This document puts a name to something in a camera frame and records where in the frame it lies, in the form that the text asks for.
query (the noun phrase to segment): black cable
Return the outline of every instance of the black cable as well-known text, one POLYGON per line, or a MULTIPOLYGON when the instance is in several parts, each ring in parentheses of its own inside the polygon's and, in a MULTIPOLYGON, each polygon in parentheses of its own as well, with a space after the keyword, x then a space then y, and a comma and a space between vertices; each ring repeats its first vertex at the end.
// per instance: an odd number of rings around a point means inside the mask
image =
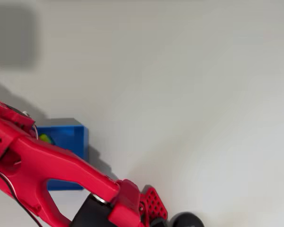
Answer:
POLYGON ((20 207, 23 208, 23 210, 25 210, 25 212, 35 221, 35 223, 39 226, 42 227, 42 225, 40 224, 40 222, 34 217, 34 215, 25 207, 23 206, 23 204, 18 200, 17 196, 15 195, 14 190, 12 189, 11 185, 9 184, 9 182, 0 174, 0 178, 6 183, 6 185, 8 186, 11 195, 14 197, 14 199, 16 200, 16 202, 20 205, 20 207))

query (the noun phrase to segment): blue bin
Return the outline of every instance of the blue bin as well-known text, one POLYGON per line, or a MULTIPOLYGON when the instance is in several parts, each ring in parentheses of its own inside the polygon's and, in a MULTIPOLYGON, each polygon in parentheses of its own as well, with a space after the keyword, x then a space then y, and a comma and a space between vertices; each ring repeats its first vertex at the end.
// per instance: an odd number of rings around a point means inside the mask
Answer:
MULTIPOLYGON (((88 129, 78 125, 38 126, 38 133, 50 136, 58 147, 72 151, 88 162, 89 134, 88 129)), ((53 190, 82 190, 83 187, 74 182, 50 180, 47 184, 49 191, 53 190)))

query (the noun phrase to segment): perforated red plate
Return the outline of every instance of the perforated red plate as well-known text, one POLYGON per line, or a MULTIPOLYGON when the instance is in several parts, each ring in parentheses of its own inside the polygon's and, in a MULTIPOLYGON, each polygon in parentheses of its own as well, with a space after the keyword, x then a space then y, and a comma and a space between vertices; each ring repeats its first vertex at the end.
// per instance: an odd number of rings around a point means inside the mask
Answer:
POLYGON ((145 194, 150 222, 155 218, 167 220, 167 211, 154 188, 149 188, 145 194))

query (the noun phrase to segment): red robot arm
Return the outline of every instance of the red robot arm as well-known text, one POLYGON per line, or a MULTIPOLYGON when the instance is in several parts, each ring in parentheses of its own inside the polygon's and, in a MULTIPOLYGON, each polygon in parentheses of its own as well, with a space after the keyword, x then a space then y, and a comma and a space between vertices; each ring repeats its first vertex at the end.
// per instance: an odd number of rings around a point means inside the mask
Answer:
MULTIPOLYGON (((167 218, 159 197, 151 198, 156 194, 154 190, 141 194, 129 180, 115 182, 70 151, 37 140, 34 123, 0 102, 0 173, 8 178, 20 203, 33 214, 53 227, 70 226, 71 221, 59 212, 46 188, 49 179, 59 179, 79 183, 111 204, 107 218, 116 226, 147 227, 152 218, 167 218), (149 213, 148 203, 153 201, 160 209, 149 213)), ((0 189, 12 196, 1 178, 0 189)))

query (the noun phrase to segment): white surface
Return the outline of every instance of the white surface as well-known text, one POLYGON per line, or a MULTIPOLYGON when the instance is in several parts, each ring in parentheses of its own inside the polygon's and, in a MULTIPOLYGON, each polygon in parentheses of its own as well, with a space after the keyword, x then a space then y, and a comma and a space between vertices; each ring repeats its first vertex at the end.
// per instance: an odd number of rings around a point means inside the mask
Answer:
MULTIPOLYGON (((32 6, 38 62, 0 69, 0 84, 47 117, 85 124, 101 159, 155 186, 170 217, 284 227, 284 0, 32 6)), ((86 195, 53 197, 72 218, 86 195)), ((9 226, 33 224, 0 193, 9 226)))

